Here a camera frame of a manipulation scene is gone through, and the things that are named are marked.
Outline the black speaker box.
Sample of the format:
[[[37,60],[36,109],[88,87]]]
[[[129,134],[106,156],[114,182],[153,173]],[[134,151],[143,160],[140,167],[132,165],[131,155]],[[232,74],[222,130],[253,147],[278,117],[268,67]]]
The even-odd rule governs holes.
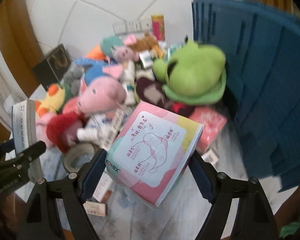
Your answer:
[[[51,50],[42,62],[32,70],[40,84],[47,91],[53,83],[60,83],[67,72],[71,60],[63,44]]]

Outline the grey plush toy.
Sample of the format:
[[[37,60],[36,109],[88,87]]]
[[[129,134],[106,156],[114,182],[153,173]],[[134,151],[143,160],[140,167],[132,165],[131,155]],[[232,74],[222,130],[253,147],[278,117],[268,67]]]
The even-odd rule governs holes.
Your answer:
[[[79,94],[79,89],[81,86],[81,78],[84,74],[84,68],[78,66],[74,62],[70,64],[69,69],[63,76],[63,83],[70,87],[71,93],[73,95]]]

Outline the yellow duck plush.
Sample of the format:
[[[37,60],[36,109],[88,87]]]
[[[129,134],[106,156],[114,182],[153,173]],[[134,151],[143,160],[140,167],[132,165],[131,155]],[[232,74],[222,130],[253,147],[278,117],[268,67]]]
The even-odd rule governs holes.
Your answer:
[[[47,113],[60,113],[73,97],[70,86],[67,84],[53,83],[48,89],[43,100],[36,100],[36,113],[42,117]]]

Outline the pink sanitary pad pack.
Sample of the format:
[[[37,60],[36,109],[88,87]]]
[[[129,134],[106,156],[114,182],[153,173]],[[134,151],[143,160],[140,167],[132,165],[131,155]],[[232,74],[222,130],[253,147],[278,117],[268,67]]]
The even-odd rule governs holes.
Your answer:
[[[158,207],[183,173],[202,132],[202,124],[142,101],[108,151],[107,172]]]

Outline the orange plush toy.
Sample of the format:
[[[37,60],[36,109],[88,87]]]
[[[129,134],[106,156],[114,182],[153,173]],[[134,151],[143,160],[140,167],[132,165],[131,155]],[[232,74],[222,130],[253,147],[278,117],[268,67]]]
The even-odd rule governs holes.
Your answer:
[[[104,55],[104,53],[102,52],[101,46],[99,44],[94,46],[85,57],[93,60],[106,59],[106,55]]]

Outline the pink ointment box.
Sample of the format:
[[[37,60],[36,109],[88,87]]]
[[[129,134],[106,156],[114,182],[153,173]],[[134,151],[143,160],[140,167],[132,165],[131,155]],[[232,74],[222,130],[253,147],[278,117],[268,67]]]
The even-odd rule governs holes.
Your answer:
[[[86,213],[89,215],[98,217],[106,217],[107,215],[107,206],[104,203],[86,202],[83,206]]]

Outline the brown bear plush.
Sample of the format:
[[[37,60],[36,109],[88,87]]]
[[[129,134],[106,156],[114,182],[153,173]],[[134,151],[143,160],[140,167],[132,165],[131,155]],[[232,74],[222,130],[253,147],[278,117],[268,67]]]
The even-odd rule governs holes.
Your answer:
[[[137,40],[134,44],[128,45],[128,47],[137,53],[146,50],[153,50],[155,51],[157,57],[164,56],[164,52],[160,48],[158,41],[150,33],[145,33],[142,39]]]

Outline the pink pig plush red dress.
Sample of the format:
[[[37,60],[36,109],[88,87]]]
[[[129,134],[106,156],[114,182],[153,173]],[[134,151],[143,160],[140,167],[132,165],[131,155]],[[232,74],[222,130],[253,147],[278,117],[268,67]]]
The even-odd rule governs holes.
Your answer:
[[[77,130],[84,128],[86,123],[87,119],[75,112],[46,113],[36,119],[37,140],[45,142],[47,148],[56,146],[63,154],[66,154],[79,142]]]

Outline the pink tissue pack right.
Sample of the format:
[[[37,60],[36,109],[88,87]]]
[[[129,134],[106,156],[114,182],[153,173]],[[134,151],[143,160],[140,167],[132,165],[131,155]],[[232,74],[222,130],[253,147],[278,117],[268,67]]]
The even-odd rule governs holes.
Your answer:
[[[197,151],[202,153],[217,138],[227,123],[227,118],[224,115],[207,106],[196,107],[189,118],[203,125],[202,135],[197,144]]]

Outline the blue plastic storage crate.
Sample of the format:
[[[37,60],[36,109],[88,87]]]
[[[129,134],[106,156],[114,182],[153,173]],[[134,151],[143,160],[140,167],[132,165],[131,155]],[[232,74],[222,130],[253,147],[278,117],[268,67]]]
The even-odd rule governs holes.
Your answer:
[[[193,36],[226,55],[228,109],[248,176],[300,185],[300,19],[249,0],[193,0]]]

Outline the green frog plush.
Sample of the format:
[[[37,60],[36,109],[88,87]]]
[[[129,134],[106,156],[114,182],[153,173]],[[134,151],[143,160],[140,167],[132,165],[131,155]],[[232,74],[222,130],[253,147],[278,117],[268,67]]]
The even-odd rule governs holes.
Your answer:
[[[153,72],[170,100],[189,106],[212,105],[225,91],[225,64],[221,48],[187,40],[168,61],[156,59]]]

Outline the grey tape roll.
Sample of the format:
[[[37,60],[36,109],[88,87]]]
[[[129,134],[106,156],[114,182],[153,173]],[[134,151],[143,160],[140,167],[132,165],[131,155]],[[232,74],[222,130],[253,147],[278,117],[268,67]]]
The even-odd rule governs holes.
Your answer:
[[[63,155],[62,163],[64,169],[68,173],[78,172],[79,169],[91,161],[98,147],[91,143],[80,143],[72,146],[65,155]]]

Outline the blue white medicine box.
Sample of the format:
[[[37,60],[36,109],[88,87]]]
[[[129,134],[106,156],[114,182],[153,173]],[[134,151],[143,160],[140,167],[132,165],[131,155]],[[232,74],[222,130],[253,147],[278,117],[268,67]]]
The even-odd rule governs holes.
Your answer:
[[[24,100],[12,107],[12,135],[16,157],[37,142],[35,101]],[[31,157],[28,175],[33,183],[43,176],[40,155]]]

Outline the pink yellow canister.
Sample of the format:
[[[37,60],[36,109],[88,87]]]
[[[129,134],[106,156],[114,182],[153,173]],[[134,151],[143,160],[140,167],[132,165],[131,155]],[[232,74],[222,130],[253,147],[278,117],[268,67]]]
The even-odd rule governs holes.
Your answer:
[[[158,41],[164,41],[165,40],[164,16],[152,15],[151,20],[152,20],[153,35],[156,37]]]

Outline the teal pig plush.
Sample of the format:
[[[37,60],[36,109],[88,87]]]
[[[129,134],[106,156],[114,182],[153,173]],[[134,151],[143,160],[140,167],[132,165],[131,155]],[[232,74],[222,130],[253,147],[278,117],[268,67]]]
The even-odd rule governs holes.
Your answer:
[[[139,60],[138,53],[124,44],[118,36],[106,37],[101,41],[101,51],[107,57],[114,59],[118,63],[125,61],[137,62]]]

